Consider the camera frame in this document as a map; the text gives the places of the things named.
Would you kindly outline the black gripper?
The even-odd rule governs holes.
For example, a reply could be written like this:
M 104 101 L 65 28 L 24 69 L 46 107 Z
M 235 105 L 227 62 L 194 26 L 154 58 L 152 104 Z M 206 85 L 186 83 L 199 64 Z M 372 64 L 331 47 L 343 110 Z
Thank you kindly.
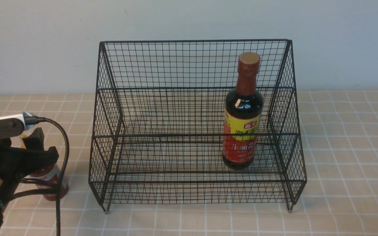
M 11 146 L 9 139 L 0 140 L 0 209 L 25 194 L 15 191 L 23 179 L 38 170 L 55 164 L 59 154 L 55 147 L 44 148 L 42 128 L 36 128 L 29 136 L 22 135 L 22 148 Z

